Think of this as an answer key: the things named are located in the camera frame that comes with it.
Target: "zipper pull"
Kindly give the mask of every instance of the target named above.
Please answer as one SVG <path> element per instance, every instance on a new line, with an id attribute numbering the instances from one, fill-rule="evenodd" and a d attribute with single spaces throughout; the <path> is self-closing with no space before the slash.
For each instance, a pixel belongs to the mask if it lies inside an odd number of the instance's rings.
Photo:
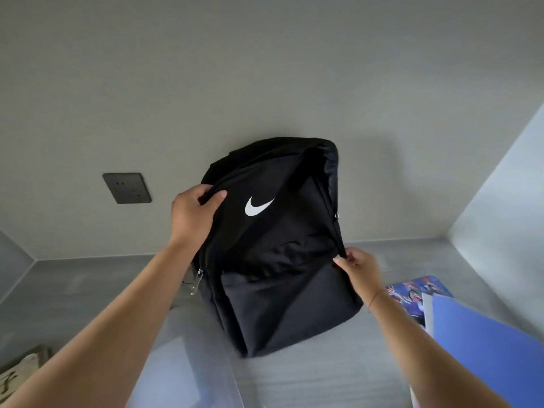
<path id="1" fill-rule="evenodd" d="M 202 276 L 204 276 L 204 271 L 202 269 L 199 269 L 199 271 L 196 273 L 193 286 L 191 286 L 191 295 L 194 295 L 199 290 L 199 285 L 200 285 L 200 281 L 202 280 Z"/>

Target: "backpack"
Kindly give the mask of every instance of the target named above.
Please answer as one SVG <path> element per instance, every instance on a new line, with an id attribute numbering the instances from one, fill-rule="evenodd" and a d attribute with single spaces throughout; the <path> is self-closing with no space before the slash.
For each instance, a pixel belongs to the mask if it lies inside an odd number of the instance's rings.
<path id="1" fill-rule="evenodd" d="M 193 265 L 204 301 L 242 357 L 267 355 L 354 316 L 362 302 L 332 258 L 345 257 L 338 152 L 329 140 L 274 137 L 211 164 L 201 203 L 227 190 Z"/>

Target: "gray outlet plate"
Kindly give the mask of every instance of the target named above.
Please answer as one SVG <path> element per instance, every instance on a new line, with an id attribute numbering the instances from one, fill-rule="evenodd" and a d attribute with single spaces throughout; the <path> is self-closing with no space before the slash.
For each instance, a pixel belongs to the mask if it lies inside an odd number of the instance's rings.
<path id="1" fill-rule="evenodd" d="M 117 203 L 151 203 L 140 173 L 104 173 L 102 177 Z"/>

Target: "nike logo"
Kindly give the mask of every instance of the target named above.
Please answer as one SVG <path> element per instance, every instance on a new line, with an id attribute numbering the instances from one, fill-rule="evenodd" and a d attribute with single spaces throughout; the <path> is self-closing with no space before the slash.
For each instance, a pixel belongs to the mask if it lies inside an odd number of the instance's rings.
<path id="1" fill-rule="evenodd" d="M 249 198 L 248 200 L 248 203 L 245 204 L 245 214 L 247 214 L 247 216 L 255 216 L 255 215 L 258 215 L 260 212 L 262 212 L 263 210 L 265 210 L 268 206 L 270 206 L 270 204 L 274 202 L 274 199 L 272 199 L 270 202 L 268 203 L 265 203 L 264 205 L 260 205 L 260 206 L 253 206 L 251 204 L 251 197 Z"/>

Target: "person's left hand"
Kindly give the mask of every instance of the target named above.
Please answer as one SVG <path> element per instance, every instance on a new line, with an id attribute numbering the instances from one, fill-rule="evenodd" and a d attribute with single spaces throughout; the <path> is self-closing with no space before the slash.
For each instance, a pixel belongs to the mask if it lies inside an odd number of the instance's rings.
<path id="1" fill-rule="evenodd" d="M 200 205 L 198 199 L 211 187 L 198 184 L 173 200 L 170 244 L 190 244 L 198 249 L 204 243 L 212 228 L 213 214 L 227 196 L 226 190 L 220 190 L 205 205 Z"/>

